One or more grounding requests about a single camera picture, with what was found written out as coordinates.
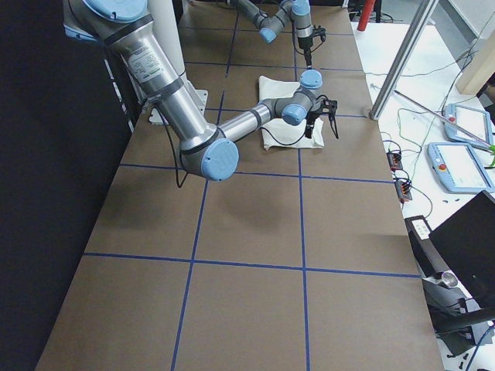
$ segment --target black cable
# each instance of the black cable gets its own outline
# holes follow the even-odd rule
[[[166,124],[167,121],[166,121],[165,117],[163,116],[162,112],[160,112],[160,111],[158,111],[158,112],[159,112],[159,115],[160,115],[160,117],[161,117],[161,119],[163,121],[163,127],[165,128],[165,131],[167,133],[167,137],[169,137],[170,147],[172,148],[174,169],[176,171],[176,184],[177,184],[177,188],[182,188],[183,185],[184,185],[184,182],[186,181],[187,176],[189,175],[189,173],[186,172],[186,174],[184,175],[183,180],[181,182],[179,181],[179,164],[177,162],[176,146],[173,144],[172,135],[170,134],[169,126]]]
[[[388,134],[386,131],[380,131],[380,134],[386,134],[386,135],[388,135],[388,137],[389,137],[390,139],[392,139],[392,136],[391,136],[390,134]]]
[[[432,199],[430,199],[426,193],[424,193],[423,191],[421,191],[420,189],[417,189],[416,187],[414,187],[413,185],[411,185],[411,188],[415,189],[416,191],[420,192],[424,197],[426,197],[426,199],[430,202],[430,211],[428,213],[427,216],[425,216],[425,219],[427,219],[430,215],[432,215],[433,213],[433,201]]]
[[[464,61],[464,65],[463,65],[463,68],[460,69],[459,73],[457,73],[456,77],[454,77],[454,79],[452,80],[452,83],[450,84],[450,88],[449,90],[447,91],[447,94],[445,95],[445,97],[443,98],[443,101],[442,103],[440,104],[440,110],[443,111],[443,109],[445,108],[446,106],[446,103],[447,103],[447,100],[449,99],[449,95],[450,95],[450,92],[452,91],[454,85],[456,84],[456,81],[457,79],[459,78],[459,76],[461,75],[461,73],[464,71],[465,68],[468,67],[468,65],[471,64],[472,60],[470,60],[468,63],[466,63],[467,60]],[[432,127],[433,127],[433,123],[435,122],[436,120],[436,117],[434,117],[431,121],[430,121],[430,125],[428,126],[428,130],[426,131],[426,135],[425,137],[423,138],[423,141],[422,141],[422,144],[421,144],[421,149],[420,149],[420,153],[422,152],[422,149],[423,149],[423,145],[425,145],[426,143],[426,140],[428,139],[428,136],[430,134],[430,131],[432,130]],[[415,163],[414,163],[414,168],[413,168],[413,172],[412,172],[412,179],[415,177],[416,175],[416,167],[418,165],[418,160],[419,160],[419,154],[418,154],[418,157],[415,159]]]
[[[267,128],[260,127],[260,129],[266,131],[268,133],[268,135],[270,135],[273,138],[273,140],[276,141],[277,143],[279,143],[280,145],[285,145],[285,146],[295,145],[296,143],[301,141],[301,139],[304,138],[304,133],[302,133],[301,137],[297,141],[294,141],[292,143],[282,143],[276,137],[274,137],[273,134]]]
[[[402,134],[402,119],[401,119],[401,111],[407,111],[407,112],[412,112],[412,113],[415,113],[415,114],[426,114],[427,112],[419,112],[419,111],[414,111],[414,110],[410,110],[408,108],[399,108],[397,110],[397,126],[399,127],[399,137],[401,137],[402,139],[404,139],[405,141],[408,141],[409,143],[413,144],[413,145],[416,145],[418,148],[419,148],[419,151],[416,152],[416,153],[421,153],[421,150],[422,150],[422,147],[421,145],[419,145],[418,143],[416,143],[415,141],[409,139],[409,138],[406,138],[403,134]]]
[[[293,37],[292,37],[292,47],[294,48],[294,51],[295,51],[296,53],[298,53],[300,56],[304,56],[304,53],[299,52],[299,50],[298,50],[297,46],[295,45],[295,38],[296,38],[297,36],[295,35],[295,31],[294,31],[294,22],[293,22],[292,20],[291,20],[291,22],[292,22],[292,36],[293,36]],[[323,45],[323,43],[324,43],[324,42],[322,41],[322,42],[321,42],[318,46],[316,46],[316,48],[311,49],[309,52],[310,52],[310,53],[314,53],[314,52],[315,52],[315,51],[316,51],[316,50],[317,50],[317,49],[318,49],[321,45]]]
[[[382,142],[383,143],[391,143],[393,145],[397,145],[398,150],[401,151],[401,146],[396,141],[392,141],[391,139],[385,139]]]
[[[382,12],[382,13],[381,13],[381,16],[382,16],[382,17],[383,17],[383,16],[386,16],[386,17],[390,18],[390,20],[392,21],[392,23],[395,21],[394,17],[392,17],[390,14],[387,14],[387,13],[383,13],[383,12]]]
[[[480,349],[480,346],[481,346],[483,340],[490,333],[490,331],[493,330],[494,328],[495,328],[495,325],[491,325],[489,328],[486,329],[483,336],[481,336],[481,339],[478,341],[478,344],[476,344],[476,348],[474,349],[473,355],[471,356],[471,359],[469,360],[469,363],[466,366],[466,371],[469,371],[469,368],[471,367],[471,364],[473,363],[474,357],[478,353],[478,349]]]
[[[461,56],[459,56],[455,61],[453,61],[452,63],[449,63],[448,65],[444,66],[444,67],[440,67],[440,68],[437,68],[435,70],[431,70],[429,72],[425,72],[425,73],[414,73],[412,75],[401,75],[401,77],[416,77],[416,76],[428,76],[429,74],[431,73],[434,73],[434,72],[438,72],[438,71],[441,71],[441,70],[444,70],[445,68],[448,68],[456,63],[458,63],[459,61],[461,60],[464,60],[464,59],[467,59],[469,58],[470,56],[473,56],[476,52],[473,52],[473,53],[469,53],[469,55],[466,55],[466,56],[463,56],[461,54]],[[372,72],[365,72],[366,75],[373,75],[373,76],[387,76],[388,73],[372,73]]]

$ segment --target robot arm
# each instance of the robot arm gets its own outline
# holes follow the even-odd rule
[[[170,124],[179,138],[179,158],[187,172],[220,181],[230,177],[239,154],[234,141],[256,130],[275,117],[292,125],[320,109],[322,78],[308,70],[291,98],[263,100],[256,107],[217,127],[205,120],[184,82],[178,76],[153,35],[153,17],[146,0],[127,2],[64,0],[66,29],[84,32],[83,39],[99,40],[121,56],[129,73]]]
[[[294,22],[295,34],[299,48],[303,51],[306,66],[309,70],[312,68],[312,40],[319,36],[321,42],[324,43],[326,30],[321,26],[312,25],[309,0],[284,0],[278,5],[279,10],[273,17],[268,16],[249,0],[226,1],[228,5],[236,8],[239,13],[251,20],[260,30],[259,33],[266,43],[271,43],[288,23]]]

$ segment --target white cloth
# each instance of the white cloth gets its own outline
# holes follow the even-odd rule
[[[288,83],[284,81],[276,81],[268,79],[267,77],[260,76],[259,88],[260,88],[260,100],[269,98],[290,98],[295,90],[299,87],[299,83]],[[265,125],[263,128],[267,128],[273,136],[281,143],[293,143],[301,138],[306,128],[306,120],[303,120],[301,124],[292,126],[287,124],[281,118],[275,118]],[[284,146],[277,143],[269,133],[265,130],[261,130],[263,134],[263,147],[268,150],[270,147],[293,147],[293,148],[323,148],[322,137],[323,120],[317,118],[315,121],[315,127],[312,131],[312,138],[302,138],[294,145]]]

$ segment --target white pillar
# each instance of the white pillar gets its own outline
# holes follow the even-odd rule
[[[153,32],[158,43],[176,69],[176,72],[179,75],[183,73],[181,77],[186,83],[186,68],[184,67],[183,51],[180,47],[172,0],[148,0],[148,9],[155,20]]]

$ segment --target white table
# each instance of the white table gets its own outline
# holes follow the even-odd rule
[[[353,23],[352,26],[361,62],[365,73],[367,73],[370,95],[374,101],[379,92],[378,87],[381,87],[385,80],[385,75],[375,76],[369,73],[381,74],[389,71],[399,46],[404,39],[405,33],[408,30],[408,25],[371,23],[368,24],[365,32],[356,30],[357,23]],[[434,26],[427,26],[402,74],[414,75],[417,73],[427,73],[448,66],[451,63],[452,65],[426,76],[403,76],[398,81],[397,90],[423,104],[425,107],[428,107],[433,111],[438,111],[441,109],[441,103],[452,82],[460,71],[459,66],[454,62],[455,58],[450,54],[436,28]],[[470,97],[471,96],[459,94],[454,86],[447,103],[460,102],[461,100],[466,100]],[[483,106],[476,97],[462,102],[462,105],[483,109]],[[401,146],[402,150],[413,149],[417,151],[417,146],[405,141],[399,136],[399,108],[421,111],[421,109],[414,104],[393,94],[380,117],[380,130],[388,133],[391,136],[391,139]],[[425,139],[428,127],[432,123],[432,120],[433,118],[430,114],[413,114],[402,111],[401,133],[404,137],[419,144],[423,141],[425,141],[426,144],[436,141],[446,141],[446,136],[443,133],[443,125],[439,120],[433,121],[431,131]],[[389,139],[387,134],[382,134],[382,137],[383,139]],[[491,163],[492,158],[488,153],[479,150],[476,150],[476,152],[484,165],[489,165]],[[416,159],[418,159],[418,161],[414,172],[413,169]],[[427,163],[425,146],[423,146],[422,153],[419,156],[412,152],[405,152],[402,157],[402,164],[412,177],[413,186],[426,193],[433,202],[433,211],[428,218],[428,223],[432,229],[435,229],[474,197],[474,195],[456,195],[447,193],[440,186],[432,169]],[[494,170],[488,170],[488,174],[495,180]],[[415,190],[412,190],[412,196],[413,200],[405,203],[404,209],[402,210],[404,218],[428,214],[430,210],[428,200]],[[449,354],[449,350],[441,341],[439,341],[439,348],[441,350],[445,368],[452,370],[458,369],[460,362],[463,361],[463,355],[448,359],[446,358],[446,354]],[[473,351],[471,350],[468,353],[469,356],[471,356]],[[482,346],[478,351],[470,370],[473,371],[478,368],[495,369],[495,345]]]

